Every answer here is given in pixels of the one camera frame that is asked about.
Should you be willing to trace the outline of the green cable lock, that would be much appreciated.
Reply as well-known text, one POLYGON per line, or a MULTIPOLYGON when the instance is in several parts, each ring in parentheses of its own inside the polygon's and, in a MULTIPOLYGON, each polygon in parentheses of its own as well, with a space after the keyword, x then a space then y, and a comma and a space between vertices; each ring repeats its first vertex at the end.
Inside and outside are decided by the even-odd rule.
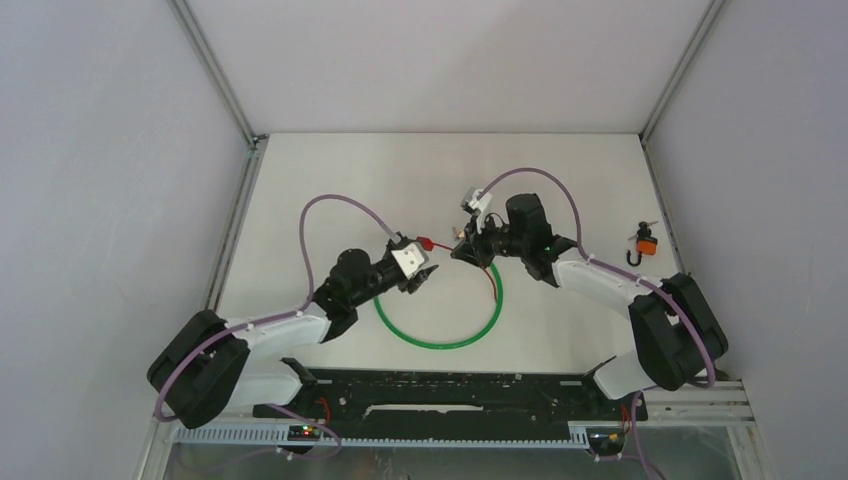
POLYGON ((401 341, 417 348, 422 348, 426 350, 447 351, 463 349, 485 338, 489 334, 489 332, 497 325, 503 312, 505 288, 500 269, 496 264, 493 264, 485 269, 485 273, 487 275, 487 278, 490 280, 490 283, 494 287, 495 305, 492 310, 492 315, 487 320, 487 322, 481 327, 480 330, 460 340, 449 342, 430 342, 411 336, 394 324, 394 322, 390 319, 385 309, 383 308, 379 297, 374 299, 372 303, 382 324, 401 341))

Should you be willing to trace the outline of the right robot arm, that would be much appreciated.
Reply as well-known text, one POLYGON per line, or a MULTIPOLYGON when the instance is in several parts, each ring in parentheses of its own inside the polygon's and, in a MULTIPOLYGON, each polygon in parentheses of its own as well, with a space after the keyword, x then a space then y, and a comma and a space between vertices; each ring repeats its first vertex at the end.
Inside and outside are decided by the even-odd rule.
POLYGON ((654 282, 630 272, 604 268, 582 255, 576 241, 556 235, 536 194, 506 202, 507 218, 488 212, 490 194, 470 190, 461 203, 470 220, 452 258, 487 268, 496 257, 521 260, 536 281, 593 299, 630 324, 633 351, 591 370, 581 392, 585 411, 606 418, 622 398, 659 387, 675 391, 712 376, 715 361, 728 350, 726 335, 695 280, 684 273, 654 282))

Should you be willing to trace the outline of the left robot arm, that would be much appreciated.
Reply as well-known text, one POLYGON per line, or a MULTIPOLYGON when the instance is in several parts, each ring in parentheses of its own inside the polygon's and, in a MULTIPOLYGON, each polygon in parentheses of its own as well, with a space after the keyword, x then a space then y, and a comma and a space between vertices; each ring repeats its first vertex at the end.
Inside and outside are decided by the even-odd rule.
POLYGON ((197 312, 147 371, 158 392, 160 420, 196 429, 240 407, 277 404, 304 416, 316 403, 305 367, 288 350, 320 345, 346 333, 360 306, 396 288, 414 293, 436 270, 420 240, 389 242, 372 261, 361 249, 342 252, 328 277, 300 310, 273 320, 226 320, 197 312))

